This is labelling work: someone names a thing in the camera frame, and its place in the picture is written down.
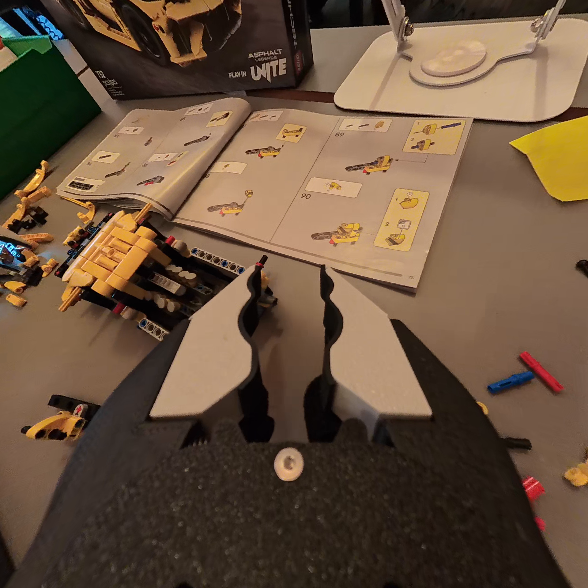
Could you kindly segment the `dark toy car box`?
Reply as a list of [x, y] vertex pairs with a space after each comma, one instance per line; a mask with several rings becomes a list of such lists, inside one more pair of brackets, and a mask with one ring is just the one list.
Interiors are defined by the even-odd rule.
[[295, 87], [306, 1], [43, 1], [117, 100]]

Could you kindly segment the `small yellow black brick assembly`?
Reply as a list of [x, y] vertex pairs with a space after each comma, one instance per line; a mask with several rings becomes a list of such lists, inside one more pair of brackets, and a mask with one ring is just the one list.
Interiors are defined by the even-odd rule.
[[34, 425], [22, 427], [23, 435], [36, 440], [76, 440], [100, 409], [99, 404], [62, 394], [53, 394], [48, 406], [55, 408], [57, 413]]

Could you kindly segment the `wooden white book stand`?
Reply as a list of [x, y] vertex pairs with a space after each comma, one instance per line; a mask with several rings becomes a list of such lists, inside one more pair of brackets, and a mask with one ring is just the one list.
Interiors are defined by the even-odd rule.
[[560, 17], [415, 28], [401, 1], [334, 94], [349, 111], [531, 123], [571, 107], [587, 64], [587, 20]]

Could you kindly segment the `grey building instruction booklet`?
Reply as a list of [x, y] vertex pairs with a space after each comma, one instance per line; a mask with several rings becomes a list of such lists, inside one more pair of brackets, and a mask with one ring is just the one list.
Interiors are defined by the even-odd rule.
[[58, 186], [415, 292], [471, 117], [254, 111], [229, 97], [134, 109]]

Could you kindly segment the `yellow black brick car model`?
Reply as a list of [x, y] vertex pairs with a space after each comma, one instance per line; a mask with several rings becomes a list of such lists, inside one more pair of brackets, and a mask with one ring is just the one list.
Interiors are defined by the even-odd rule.
[[68, 257], [55, 270], [65, 284], [59, 312], [87, 302], [163, 342], [234, 281], [247, 279], [238, 262], [162, 234], [150, 209], [112, 212], [67, 238]]

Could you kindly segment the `scattered small loose bricks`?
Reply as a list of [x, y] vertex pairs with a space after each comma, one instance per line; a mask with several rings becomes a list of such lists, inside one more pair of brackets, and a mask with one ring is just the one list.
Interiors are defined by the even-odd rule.
[[[522, 352], [518, 357], [528, 368], [530, 368], [530, 370], [513, 374], [506, 379], [489, 384], [487, 386], [489, 393], [502, 393], [511, 388], [526, 384], [535, 378], [539, 378], [555, 394], [563, 391], [563, 385], [561, 385], [529, 352]], [[532, 443], [529, 439], [502, 436], [501, 440], [506, 448], [510, 450], [530, 451], [532, 449]], [[563, 474], [563, 477], [576, 488], [587, 486], [587, 449], [584, 451], [583, 461], [575, 467], [567, 469]], [[522, 484], [530, 503], [534, 503], [538, 498], [545, 494], [543, 485], [532, 476], [523, 478]]]

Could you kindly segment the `grey desk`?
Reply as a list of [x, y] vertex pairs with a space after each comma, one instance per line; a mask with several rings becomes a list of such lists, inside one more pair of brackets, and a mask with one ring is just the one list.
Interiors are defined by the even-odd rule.
[[[342, 114], [334, 91], [383, 26], [312, 32], [315, 65], [299, 89], [252, 92], [254, 109], [278, 106]], [[204, 96], [113, 101], [69, 41], [58, 48], [103, 114], [55, 154], [54, 187], [119, 122], [139, 107], [176, 109]], [[397, 318], [489, 408], [503, 435], [527, 437], [515, 452], [522, 476], [546, 489], [537, 511], [573, 587], [587, 587], [587, 490], [562, 479], [587, 446], [587, 202], [560, 203], [510, 141], [537, 125], [474, 122], [417, 293], [349, 281]], [[272, 441], [304, 442], [303, 394], [324, 349], [319, 269], [270, 255], [279, 298], [255, 333], [275, 419]], [[1, 533], [18, 569], [75, 445], [27, 440], [20, 429], [51, 413], [53, 393], [102, 403], [156, 341], [126, 320], [83, 304], [59, 313], [63, 286], [48, 277], [17, 309], [1, 300]], [[522, 371], [527, 351], [564, 386], [537, 380], [492, 396], [487, 384]]]

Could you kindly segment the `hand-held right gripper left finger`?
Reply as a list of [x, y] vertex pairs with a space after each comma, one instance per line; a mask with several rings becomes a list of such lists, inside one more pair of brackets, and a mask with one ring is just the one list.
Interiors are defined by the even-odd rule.
[[247, 442], [270, 440], [275, 422], [252, 340], [262, 273], [263, 264], [245, 269], [188, 320], [149, 413], [152, 433], [198, 442], [228, 419]]

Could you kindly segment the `yellow paper sheet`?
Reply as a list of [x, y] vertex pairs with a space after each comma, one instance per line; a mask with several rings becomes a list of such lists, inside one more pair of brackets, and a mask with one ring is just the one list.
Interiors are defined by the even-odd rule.
[[510, 145], [528, 158], [551, 197], [587, 200], [587, 116], [546, 126]]

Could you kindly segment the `pile of yellow panel bricks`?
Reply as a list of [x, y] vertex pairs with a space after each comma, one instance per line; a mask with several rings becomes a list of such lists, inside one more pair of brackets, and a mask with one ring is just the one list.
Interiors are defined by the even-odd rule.
[[92, 203], [70, 199], [70, 202], [85, 207], [86, 214], [78, 213], [82, 225], [69, 232], [63, 242], [69, 251], [67, 261], [59, 263], [55, 258], [46, 258], [37, 253], [40, 245], [53, 242], [54, 236], [50, 233], [19, 234], [20, 231], [28, 231], [47, 222], [48, 214], [38, 202], [52, 194], [50, 188], [43, 185], [48, 172], [48, 162], [41, 161], [32, 179], [25, 187], [15, 191], [14, 195], [18, 199], [16, 208], [1, 224], [1, 290], [5, 291], [5, 300], [17, 308], [27, 304], [23, 296], [25, 290], [38, 286], [50, 275], [63, 276], [97, 230], [91, 223], [95, 214]]

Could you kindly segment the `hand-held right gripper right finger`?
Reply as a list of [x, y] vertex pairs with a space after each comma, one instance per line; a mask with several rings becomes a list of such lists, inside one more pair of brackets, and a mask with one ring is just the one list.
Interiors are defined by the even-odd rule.
[[388, 315], [331, 267], [320, 267], [319, 282], [324, 353], [303, 399], [308, 441], [332, 442], [349, 419], [361, 421], [369, 439], [387, 420], [431, 420], [432, 408]]

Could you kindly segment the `dark green plastic bin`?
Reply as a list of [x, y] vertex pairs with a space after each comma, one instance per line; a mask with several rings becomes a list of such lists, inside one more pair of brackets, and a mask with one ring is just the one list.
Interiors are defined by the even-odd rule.
[[1, 68], [1, 198], [101, 112], [48, 36], [3, 38], [16, 57]]

